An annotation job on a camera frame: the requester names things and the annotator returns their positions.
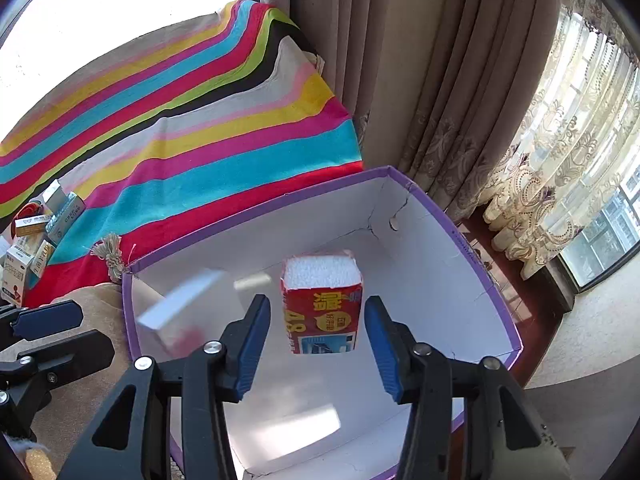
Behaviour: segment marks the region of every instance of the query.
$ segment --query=blue gripper pad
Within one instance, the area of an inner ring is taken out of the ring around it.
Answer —
[[[220,341],[227,347],[226,371],[234,378],[238,400],[244,397],[254,382],[262,347],[271,323],[271,304],[266,296],[257,294],[244,319],[230,323]]]
[[[82,308],[73,300],[23,310],[14,322],[14,335],[34,341],[77,328],[82,323],[82,318]]]
[[[379,296],[371,296],[365,302],[364,324],[385,391],[400,402],[404,393],[400,380],[404,347]]]

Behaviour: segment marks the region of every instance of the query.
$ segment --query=open box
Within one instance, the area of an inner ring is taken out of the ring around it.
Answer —
[[[393,320],[448,357],[507,367],[522,343],[485,268],[446,215],[394,168],[309,187],[223,219],[140,258],[124,274],[133,358],[158,354],[134,318],[197,270],[224,269],[241,303],[271,301],[271,327],[252,389],[225,404],[238,478],[380,480],[398,462],[409,406],[385,393],[361,319],[356,349],[294,355],[285,332],[280,275],[288,256],[353,251],[364,298],[379,295]],[[217,312],[220,333],[244,312]],[[452,426],[462,422],[454,399]],[[180,465],[180,405],[172,402],[172,455]]]

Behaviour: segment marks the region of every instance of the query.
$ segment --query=red tile floor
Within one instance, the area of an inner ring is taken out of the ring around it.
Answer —
[[[562,315],[553,295],[532,280],[520,277],[522,263],[508,260],[504,253],[491,247],[495,233],[489,231],[482,219],[484,208],[478,208],[473,215],[459,226],[471,246],[494,277],[516,328],[520,333],[524,350],[511,368],[516,380],[524,386],[536,370],[546,349],[553,339]],[[452,436],[449,479],[461,477],[463,433],[459,428]]]

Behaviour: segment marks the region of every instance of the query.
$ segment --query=curtain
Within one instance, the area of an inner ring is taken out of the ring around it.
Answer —
[[[562,0],[551,53],[479,201],[524,279],[609,201],[639,153],[638,58],[600,0]]]
[[[322,57],[322,77],[354,117],[362,142],[373,99],[388,0],[257,0],[300,27]]]
[[[560,0],[446,0],[399,169],[468,216],[529,106]]]

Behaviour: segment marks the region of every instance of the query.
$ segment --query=red stripe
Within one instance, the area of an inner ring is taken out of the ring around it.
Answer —
[[[126,178],[97,186],[84,201],[88,208],[105,207],[118,199],[123,189],[149,180],[166,180],[192,168],[205,166],[239,153],[252,152],[291,139],[313,137],[333,130],[349,119],[336,97],[329,99],[318,115],[294,123],[278,124],[244,135],[222,139],[171,158],[142,160]]]
[[[44,126],[43,129],[41,129],[35,135],[31,136],[29,139],[25,140],[22,144],[17,146],[14,150],[10,151],[4,156],[0,156],[0,164],[8,164],[12,160],[15,160],[20,155],[25,153],[27,150],[30,150],[33,146],[41,142],[43,139],[50,136],[50,134],[58,131],[60,128],[64,127],[66,124],[69,124],[72,120],[74,120],[80,114],[84,113],[89,108],[92,108],[97,104],[100,104],[105,99],[108,99],[109,97],[112,97],[118,92],[126,88],[129,88],[130,86],[133,86],[139,83],[140,81],[144,81],[145,79],[148,79],[151,76],[154,76],[162,72],[162,70],[165,70],[170,66],[173,66],[174,64],[182,61],[183,59],[186,59],[189,56],[193,56],[194,54],[197,54],[198,52],[203,51],[206,48],[209,48],[210,46],[224,40],[229,35],[229,33],[231,32],[231,29],[234,26],[234,23],[236,22],[236,18],[238,17],[238,7],[241,2],[242,0],[236,3],[232,7],[230,12],[231,16],[229,18],[229,22],[226,24],[226,27],[222,32],[213,36],[212,38],[209,38],[207,40],[201,41],[198,44],[190,46],[189,48],[181,52],[178,52],[177,54],[174,54],[173,56],[168,57],[167,59],[162,60],[161,62],[158,62],[153,66],[145,68],[140,72],[132,74],[119,81],[116,81],[115,83],[107,86],[106,88],[103,88],[99,92],[96,92],[95,94],[87,97],[82,102],[79,102],[73,108],[66,111],[64,114],[60,115],[60,117],[56,118],[52,123],[49,123],[47,126]]]
[[[165,220],[143,225],[122,236],[120,249],[123,258],[127,261],[134,243],[136,247],[131,258],[137,260],[173,240],[262,202],[359,171],[362,171],[361,161],[309,171],[216,200]],[[48,267],[42,279],[25,296],[25,306],[33,308],[50,303],[76,288],[108,281],[104,261],[96,256],[83,256],[66,264]]]
[[[27,189],[31,184],[54,168],[59,161],[64,160],[78,150],[81,150],[89,142],[99,137],[101,134],[108,132],[112,128],[126,123],[139,115],[163,105],[178,95],[196,87],[197,85],[208,81],[209,79],[229,72],[245,62],[251,53],[257,39],[260,25],[265,12],[271,7],[254,5],[250,9],[247,27],[242,34],[238,45],[228,54],[212,60],[184,76],[176,79],[168,85],[152,92],[151,94],[139,99],[138,101],[122,108],[109,117],[104,118],[100,122],[86,129],[84,132],[69,140],[55,152],[47,155],[32,168],[12,178],[6,184],[0,184],[0,196],[18,196]]]

